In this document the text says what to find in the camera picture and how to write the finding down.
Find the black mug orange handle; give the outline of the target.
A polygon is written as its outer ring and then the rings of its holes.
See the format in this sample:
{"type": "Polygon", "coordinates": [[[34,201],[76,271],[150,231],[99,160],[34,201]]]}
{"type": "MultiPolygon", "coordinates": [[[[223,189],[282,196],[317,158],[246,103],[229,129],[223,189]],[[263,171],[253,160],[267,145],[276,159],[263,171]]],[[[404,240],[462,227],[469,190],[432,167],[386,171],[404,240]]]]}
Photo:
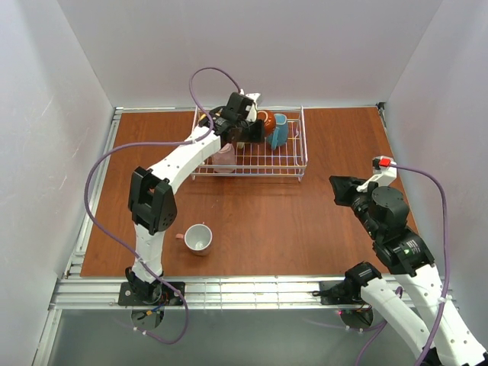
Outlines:
{"type": "Polygon", "coordinates": [[[271,111],[259,110],[257,112],[257,118],[263,121],[265,137],[268,137],[274,132],[276,127],[276,120],[274,114],[271,111]]]}

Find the grey mug blue handle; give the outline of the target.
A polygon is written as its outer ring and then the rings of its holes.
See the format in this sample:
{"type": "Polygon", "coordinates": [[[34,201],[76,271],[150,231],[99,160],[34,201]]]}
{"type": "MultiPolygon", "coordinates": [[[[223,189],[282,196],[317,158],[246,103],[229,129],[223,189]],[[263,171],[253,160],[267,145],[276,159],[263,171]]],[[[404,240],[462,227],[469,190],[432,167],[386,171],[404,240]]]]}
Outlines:
{"type": "Polygon", "coordinates": [[[271,150],[276,150],[287,143],[288,119],[284,114],[274,114],[275,127],[267,137],[271,150]]]}

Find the pale pink tall mug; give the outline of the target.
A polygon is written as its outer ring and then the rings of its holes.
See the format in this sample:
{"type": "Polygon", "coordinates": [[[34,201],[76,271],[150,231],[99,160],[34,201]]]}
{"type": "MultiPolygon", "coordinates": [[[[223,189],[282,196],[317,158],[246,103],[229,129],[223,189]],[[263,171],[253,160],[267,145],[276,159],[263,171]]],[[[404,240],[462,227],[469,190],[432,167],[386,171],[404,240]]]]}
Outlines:
{"type": "Polygon", "coordinates": [[[227,143],[221,150],[212,155],[213,170],[216,173],[232,173],[235,164],[235,149],[231,143],[227,143]]]}

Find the white mug pink handle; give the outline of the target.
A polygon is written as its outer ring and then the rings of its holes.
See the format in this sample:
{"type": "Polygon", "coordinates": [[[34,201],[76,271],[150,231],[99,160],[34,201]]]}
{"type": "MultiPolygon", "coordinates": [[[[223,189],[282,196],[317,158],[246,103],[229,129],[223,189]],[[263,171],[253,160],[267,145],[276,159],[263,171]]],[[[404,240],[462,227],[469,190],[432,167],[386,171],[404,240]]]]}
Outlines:
{"type": "Polygon", "coordinates": [[[175,238],[181,240],[193,255],[206,256],[211,249],[213,233],[208,226],[198,223],[190,226],[185,233],[178,233],[175,238]]]}

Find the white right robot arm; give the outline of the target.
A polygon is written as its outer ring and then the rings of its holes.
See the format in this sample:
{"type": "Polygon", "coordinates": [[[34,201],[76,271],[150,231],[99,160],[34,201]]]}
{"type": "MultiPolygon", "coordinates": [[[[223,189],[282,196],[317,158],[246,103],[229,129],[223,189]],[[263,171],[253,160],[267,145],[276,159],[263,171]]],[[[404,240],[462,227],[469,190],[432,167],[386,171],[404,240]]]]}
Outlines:
{"type": "Polygon", "coordinates": [[[409,206],[402,192],[379,175],[369,180],[332,175],[329,181],[335,203],[352,209],[376,256],[415,307],[410,309],[389,289],[368,262],[347,270],[346,295],[372,305],[408,345],[417,365],[485,365],[487,350],[443,294],[446,279],[440,277],[424,240],[407,224],[409,206]]]}

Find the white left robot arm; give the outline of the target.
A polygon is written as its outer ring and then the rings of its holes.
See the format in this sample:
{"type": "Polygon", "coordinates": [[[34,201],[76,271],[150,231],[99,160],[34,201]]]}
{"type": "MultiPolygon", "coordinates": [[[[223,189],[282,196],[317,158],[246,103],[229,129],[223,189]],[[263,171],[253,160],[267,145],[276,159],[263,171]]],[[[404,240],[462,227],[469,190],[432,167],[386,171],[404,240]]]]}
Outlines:
{"type": "Polygon", "coordinates": [[[171,293],[161,280],[165,231],[178,209],[175,194],[194,170],[226,145],[265,139],[265,125],[252,110],[241,114],[225,107],[202,115],[183,144],[148,169],[138,167],[130,180],[128,207],[136,234],[135,262],[125,276],[132,293],[145,304],[162,303],[171,293]]]}

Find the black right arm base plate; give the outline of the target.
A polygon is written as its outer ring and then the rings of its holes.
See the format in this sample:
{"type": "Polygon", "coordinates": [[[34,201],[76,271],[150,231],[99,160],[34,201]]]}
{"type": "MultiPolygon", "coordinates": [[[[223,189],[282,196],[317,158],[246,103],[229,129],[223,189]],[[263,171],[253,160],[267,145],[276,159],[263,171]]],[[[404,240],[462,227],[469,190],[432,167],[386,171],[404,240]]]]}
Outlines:
{"type": "Polygon", "coordinates": [[[320,281],[319,289],[312,291],[314,297],[320,298],[322,305],[364,305],[366,302],[361,298],[361,287],[350,280],[320,281]]]}

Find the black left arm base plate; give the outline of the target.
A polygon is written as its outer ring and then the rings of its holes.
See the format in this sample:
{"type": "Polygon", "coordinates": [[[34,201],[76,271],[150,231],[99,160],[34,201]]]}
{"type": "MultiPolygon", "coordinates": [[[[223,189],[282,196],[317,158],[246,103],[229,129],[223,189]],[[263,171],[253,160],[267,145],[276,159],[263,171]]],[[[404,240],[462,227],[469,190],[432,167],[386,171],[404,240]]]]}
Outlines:
{"type": "Polygon", "coordinates": [[[177,291],[160,283],[137,287],[135,284],[123,282],[120,286],[117,304],[127,307],[181,306],[183,301],[177,291]]]}

